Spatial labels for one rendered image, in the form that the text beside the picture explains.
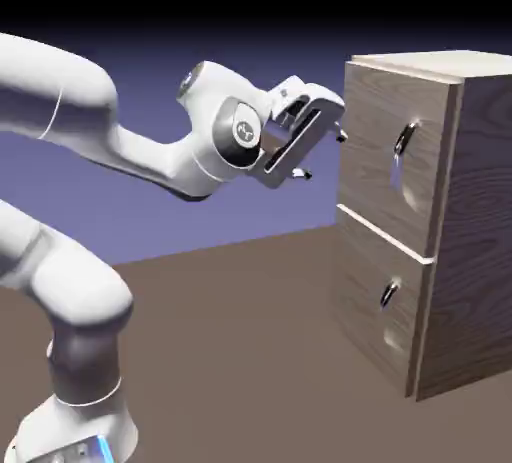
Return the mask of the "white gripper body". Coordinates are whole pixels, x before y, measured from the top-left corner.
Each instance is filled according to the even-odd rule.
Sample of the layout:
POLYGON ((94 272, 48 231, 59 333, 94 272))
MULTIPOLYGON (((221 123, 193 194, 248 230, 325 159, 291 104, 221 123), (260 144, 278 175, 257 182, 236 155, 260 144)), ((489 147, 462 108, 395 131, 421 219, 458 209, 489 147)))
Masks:
POLYGON ((277 85, 266 94, 262 122, 262 183, 276 189, 338 122, 343 99, 320 85, 277 85))

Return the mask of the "large wooden cabinet door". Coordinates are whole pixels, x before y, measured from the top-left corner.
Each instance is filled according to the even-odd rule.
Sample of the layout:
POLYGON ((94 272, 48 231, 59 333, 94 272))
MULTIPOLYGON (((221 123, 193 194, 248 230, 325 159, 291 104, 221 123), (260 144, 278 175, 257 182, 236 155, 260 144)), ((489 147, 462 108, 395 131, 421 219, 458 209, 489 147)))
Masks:
POLYGON ((338 201, 422 256, 440 232, 450 142, 461 80, 350 61, 345 66, 338 201), (394 144, 419 120, 405 152, 394 144))

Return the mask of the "small wooden cabinet door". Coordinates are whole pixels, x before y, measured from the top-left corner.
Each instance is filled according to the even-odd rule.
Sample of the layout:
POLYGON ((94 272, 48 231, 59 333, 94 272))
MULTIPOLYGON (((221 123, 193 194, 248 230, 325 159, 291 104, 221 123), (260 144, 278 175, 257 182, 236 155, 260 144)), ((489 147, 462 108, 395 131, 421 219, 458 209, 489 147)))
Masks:
POLYGON ((336 320, 400 393, 410 396, 436 258, 420 255, 343 204, 337 206, 332 258, 336 320), (382 309, 380 297, 394 278, 401 287, 382 309))

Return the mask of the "wooden cabinet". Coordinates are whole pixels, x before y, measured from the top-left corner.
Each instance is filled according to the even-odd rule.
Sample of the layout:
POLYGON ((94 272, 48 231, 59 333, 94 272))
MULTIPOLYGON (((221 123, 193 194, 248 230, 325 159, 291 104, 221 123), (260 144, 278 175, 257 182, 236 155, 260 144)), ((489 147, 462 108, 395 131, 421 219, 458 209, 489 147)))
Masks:
POLYGON ((425 400, 511 370, 512 56, 443 50, 350 61, 462 82, 410 396, 425 400))

